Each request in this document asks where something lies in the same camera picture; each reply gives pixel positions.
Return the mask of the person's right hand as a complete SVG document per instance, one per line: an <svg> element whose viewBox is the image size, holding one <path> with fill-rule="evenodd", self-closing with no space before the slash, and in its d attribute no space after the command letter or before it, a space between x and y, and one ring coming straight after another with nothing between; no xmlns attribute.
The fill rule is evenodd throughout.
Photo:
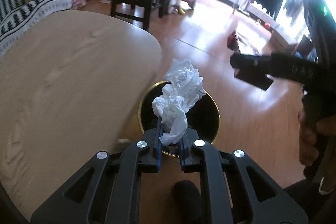
<svg viewBox="0 0 336 224"><path fill-rule="evenodd" d="M299 160L306 179L326 193L335 188L335 116L311 125L305 111L298 113Z"/></svg>

